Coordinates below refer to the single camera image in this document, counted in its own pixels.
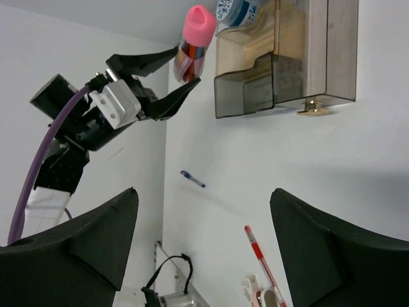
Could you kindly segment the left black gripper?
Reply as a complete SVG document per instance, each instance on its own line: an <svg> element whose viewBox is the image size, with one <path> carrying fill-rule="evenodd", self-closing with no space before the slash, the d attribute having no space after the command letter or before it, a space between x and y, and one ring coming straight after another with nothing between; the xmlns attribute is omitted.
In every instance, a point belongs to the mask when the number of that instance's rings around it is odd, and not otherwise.
<svg viewBox="0 0 409 307"><path fill-rule="evenodd" d="M112 55L106 61L104 80L88 94L95 107L84 115L85 131L76 134L81 146L99 150L135 122L173 117L201 79L196 78L159 100L139 78L156 72L177 52L176 46L153 54Z"/></svg>

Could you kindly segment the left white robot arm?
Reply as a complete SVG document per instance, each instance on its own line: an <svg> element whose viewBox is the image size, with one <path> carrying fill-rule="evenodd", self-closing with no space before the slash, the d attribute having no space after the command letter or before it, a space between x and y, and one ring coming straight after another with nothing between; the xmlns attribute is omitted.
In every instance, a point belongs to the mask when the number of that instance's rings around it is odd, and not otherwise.
<svg viewBox="0 0 409 307"><path fill-rule="evenodd" d="M18 232L21 237L59 224L89 163L90 152L101 149L136 122L165 121L179 111L199 84L198 76L190 75L164 98L158 98L140 81L175 58L178 51L174 47L153 54L114 54L106 61L106 71L86 83L86 89L77 90L57 74L36 93L30 103L54 122L62 111L67 116L38 161L40 168L29 188ZM66 110L76 95L79 101L72 110Z"/></svg>

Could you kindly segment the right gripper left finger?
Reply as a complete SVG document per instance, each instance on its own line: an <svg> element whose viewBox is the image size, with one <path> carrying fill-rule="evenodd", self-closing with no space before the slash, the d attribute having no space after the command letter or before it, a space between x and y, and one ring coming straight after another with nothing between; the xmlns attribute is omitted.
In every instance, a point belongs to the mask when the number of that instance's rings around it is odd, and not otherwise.
<svg viewBox="0 0 409 307"><path fill-rule="evenodd" d="M139 197L101 206L1 248L1 306L112 306L121 290Z"/></svg>

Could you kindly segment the pink cap glue stick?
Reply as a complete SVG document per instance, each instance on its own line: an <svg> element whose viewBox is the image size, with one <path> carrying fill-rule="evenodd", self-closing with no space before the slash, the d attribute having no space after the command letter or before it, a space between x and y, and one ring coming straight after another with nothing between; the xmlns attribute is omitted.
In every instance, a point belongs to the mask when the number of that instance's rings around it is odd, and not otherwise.
<svg viewBox="0 0 409 307"><path fill-rule="evenodd" d="M205 6L195 5L188 11L173 66L179 83L186 84L201 76L216 28L217 19Z"/></svg>

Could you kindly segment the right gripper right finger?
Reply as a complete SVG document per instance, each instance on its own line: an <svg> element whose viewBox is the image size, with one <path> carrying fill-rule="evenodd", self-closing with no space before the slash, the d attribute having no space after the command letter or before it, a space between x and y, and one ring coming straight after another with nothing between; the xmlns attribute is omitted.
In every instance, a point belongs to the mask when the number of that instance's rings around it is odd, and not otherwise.
<svg viewBox="0 0 409 307"><path fill-rule="evenodd" d="M408 306L408 242L314 208L284 189L270 211L294 306Z"/></svg>

